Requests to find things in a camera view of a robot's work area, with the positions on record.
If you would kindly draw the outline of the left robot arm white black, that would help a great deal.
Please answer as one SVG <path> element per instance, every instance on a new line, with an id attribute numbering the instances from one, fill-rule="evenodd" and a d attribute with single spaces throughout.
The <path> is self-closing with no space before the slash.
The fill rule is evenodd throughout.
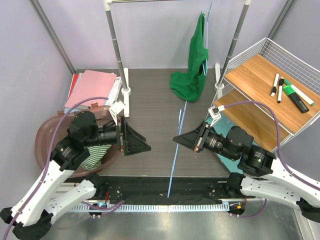
<path id="1" fill-rule="evenodd" d="M 102 199 L 107 183 L 96 173 L 90 173 L 72 190 L 52 198 L 89 156 L 89 147 L 117 145 L 125 156 L 151 150 L 146 138 L 132 129 L 124 117 L 120 126 L 111 122 L 98 126 L 93 112 L 79 112 L 69 123 L 67 136 L 49 147 L 50 154 L 41 176 L 27 194 L 12 207 L 3 208 L 1 219 L 19 240 L 40 240 L 52 225 L 75 205 L 95 198 Z"/>

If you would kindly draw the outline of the green white striped tank top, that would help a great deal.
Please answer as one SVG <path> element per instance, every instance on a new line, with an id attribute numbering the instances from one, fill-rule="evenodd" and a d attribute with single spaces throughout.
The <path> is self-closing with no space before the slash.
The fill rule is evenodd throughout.
<path id="1" fill-rule="evenodd" d="M 111 144 L 105 144 L 87 147 L 89 157 L 87 157 L 80 166 L 86 171 L 100 167 L 102 165 L 102 158 L 106 155 L 111 146 Z"/>

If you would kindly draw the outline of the light blue wire hanger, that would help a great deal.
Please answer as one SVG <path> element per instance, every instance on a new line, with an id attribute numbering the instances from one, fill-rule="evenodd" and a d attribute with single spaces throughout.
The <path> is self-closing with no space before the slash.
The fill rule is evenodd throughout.
<path id="1" fill-rule="evenodd" d="M 179 118 L 178 118 L 178 135 L 182 133 L 183 125 L 184 125 L 184 120 L 185 120 L 185 115 L 186 115 L 186 110 L 187 110 L 187 105 L 188 102 L 185 101 L 184 103 L 184 108 L 180 109 L 179 111 Z M 179 152 L 179 144 L 176 144 L 175 148 L 175 153 L 174 153 L 174 158 L 171 166 L 171 172 L 170 172 L 170 177 L 169 177 L 169 183 L 168 183 L 168 189 L 167 189 L 167 198 L 170 197 L 171 194 L 171 188 L 172 188 L 172 182 L 173 182 L 173 176 L 174 176 L 174 171 L 175 171 L 175 166 L 176 166 L 176 161 L 178 158 L 178 152 Z"/>

